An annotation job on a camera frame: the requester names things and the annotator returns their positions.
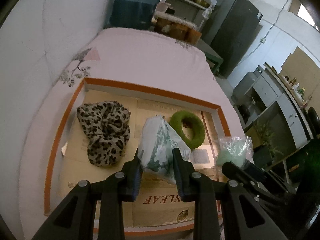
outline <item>leopard print scarf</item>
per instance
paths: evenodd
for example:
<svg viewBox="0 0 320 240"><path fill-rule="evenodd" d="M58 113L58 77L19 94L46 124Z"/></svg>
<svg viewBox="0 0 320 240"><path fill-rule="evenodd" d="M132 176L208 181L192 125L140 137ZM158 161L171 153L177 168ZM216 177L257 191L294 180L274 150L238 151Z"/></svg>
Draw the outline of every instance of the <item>leopard print scarf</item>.
<svg viewBox="0 0 320 240"><path fill-rule="evenodd" d="M90 140L87 154L91 164L103 167L120 160L130 138L130 114L117 101L82 104L77 108L78 120Z"/></svg>

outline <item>window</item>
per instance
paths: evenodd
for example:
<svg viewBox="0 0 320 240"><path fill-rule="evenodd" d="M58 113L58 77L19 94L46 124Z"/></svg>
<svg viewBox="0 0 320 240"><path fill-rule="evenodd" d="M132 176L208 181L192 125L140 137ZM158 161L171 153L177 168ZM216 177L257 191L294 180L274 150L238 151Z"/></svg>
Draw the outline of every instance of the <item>window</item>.
<svg viewBox="0 0 320 240"><path fill-rule="evenodd" d="M319 30L314 20L311 18L310 14L308 13L307 9L303 5L300 5L300 9L298 11L297 16L300 17L301 19L304 19L307 23L311 24L313 27Z"/></svg>
<svg viewBox="0 0 320 240"><path fill-rule="evenodd" d="M301 4L299 0L292 0L292 3L289 8L289 12L292 12L294 15L300 17L305 20L307 23L312 25L316 30L319 31L318 27L315 25L314 20L308 13L307 9Z"/></svg>

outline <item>metal screw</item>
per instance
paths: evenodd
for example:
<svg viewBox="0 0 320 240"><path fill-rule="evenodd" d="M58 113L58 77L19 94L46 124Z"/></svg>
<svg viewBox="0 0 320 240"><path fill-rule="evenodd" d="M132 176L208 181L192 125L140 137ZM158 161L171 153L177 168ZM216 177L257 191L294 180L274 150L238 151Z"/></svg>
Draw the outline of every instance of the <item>metal screw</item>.
<svg viewBox="0 0 320 240"><path fill-rule="evenodd" d="M122 171L118 171L116 174L115 174L116 178L117 179L121 179L124 177L124 173Z"/></svg>
<svg viewBox="0 0 320 240"><path fill-rule="evenodd" d="M193 173L191 174L191 176L192 176L193 178L195 178L195 179L199 179L199 178L201 178L201 173L195 171L195 172L193 172Z"/></svg>
<svg viewBox="0 0 320 240"><path fill-rule="evenodd" d="M238 182L237 182L236 180L230 180L230 181L229 181L229 185L230 185L231 187L236 187L236 186L238 186Z"/></svg>
<svg viewBox="0 0 320 240"><path fill-rule="evenodd" d="M88 181L87 180L81 180L81 181L79 181L78 184L79 184L80 187L85 187L85 186L88 185Z"/></svg>

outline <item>floor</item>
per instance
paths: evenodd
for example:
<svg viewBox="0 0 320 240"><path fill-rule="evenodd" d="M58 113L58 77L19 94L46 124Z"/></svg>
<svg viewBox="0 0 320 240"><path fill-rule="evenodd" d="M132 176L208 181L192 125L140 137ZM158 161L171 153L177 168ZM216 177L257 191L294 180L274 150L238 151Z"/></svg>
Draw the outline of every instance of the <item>floor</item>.
<svg viewBox="0 0 320 240"><path fill-rule="evenodd" d="M225 93L227 98L229 99L230 103L234 106L234 102L232 101L232 93L233 93L233 87L230 85L229 81L223 77L223 76L216 76L216 81L221 87L222 91Z"/></svg>
<svg viewBox="0 0 320 240"><path fill-rule="evenodd" d="M216 76L215 78L216 78L217 83L221 87L222 91L225 93L225 95L229 99L229 101L230 101L231 105L233 106L233 108L235 109L236 113L238 114L241 126L244 128L245 122L244 122L244 120L243 120L243 118L242 118L242 116L236 106L236 103L232 99L233 87L230 85L229 81L225 77Z"/></svg>

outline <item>green table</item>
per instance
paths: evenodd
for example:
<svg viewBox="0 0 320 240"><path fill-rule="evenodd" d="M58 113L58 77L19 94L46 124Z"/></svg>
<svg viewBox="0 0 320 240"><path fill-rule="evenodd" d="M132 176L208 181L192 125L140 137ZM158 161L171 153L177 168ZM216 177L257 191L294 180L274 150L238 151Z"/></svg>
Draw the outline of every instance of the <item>green table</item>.
<svg viewBox="0 0 320 240"><path fill-rule="evenodd" d="M196 47L201 50L208 61L212 62L213 65L210 65L211 72L215 74L220 65L223 63L223 58L218 55L208 44L206 44L203 40L199 40Z"/></svg>

